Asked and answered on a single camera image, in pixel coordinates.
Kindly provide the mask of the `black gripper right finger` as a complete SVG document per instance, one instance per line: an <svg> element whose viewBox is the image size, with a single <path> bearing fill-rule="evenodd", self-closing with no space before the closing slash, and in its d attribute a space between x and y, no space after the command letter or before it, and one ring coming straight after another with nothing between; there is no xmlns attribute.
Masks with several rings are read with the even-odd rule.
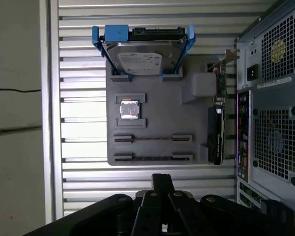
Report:
<svg viewBox="0 0 295 236"><path fill-rule="evenodd" d="M196 201L176 191L169 174L162 175L162 194L189 236L293 236L295 226L217 195Z"/></svg>

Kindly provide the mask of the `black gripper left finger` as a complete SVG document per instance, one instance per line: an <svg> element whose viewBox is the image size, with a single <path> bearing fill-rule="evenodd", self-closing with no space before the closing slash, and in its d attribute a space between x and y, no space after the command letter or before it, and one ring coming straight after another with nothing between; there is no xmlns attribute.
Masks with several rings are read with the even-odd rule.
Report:
<svg viewBox="0 0 295 236"><path fill-rule="evenodd" d="M152 175L152 189L132 199L115 194L50 224L30 236L159 236L162 227L161 174Z"/></svg>

